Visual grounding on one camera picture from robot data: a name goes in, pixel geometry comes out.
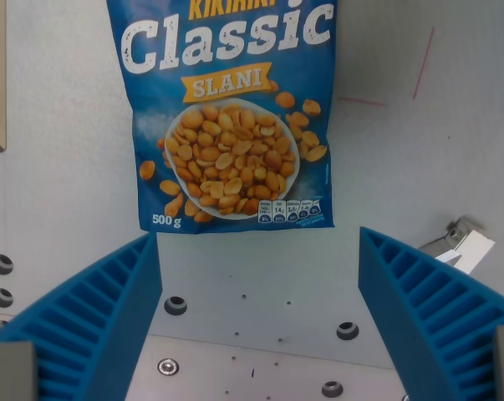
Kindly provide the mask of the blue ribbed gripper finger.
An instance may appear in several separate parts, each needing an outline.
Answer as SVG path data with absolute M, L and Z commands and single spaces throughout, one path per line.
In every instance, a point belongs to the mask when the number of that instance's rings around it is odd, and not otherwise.
M 123 400 L 161 293 L 156 236 L 146 234 L 24 309 L 0 343 L 34 346 L 39 400 Z
M 367 227 L 358 287 L 410 399 L 496 399 L 493 338 L 504 296 Z

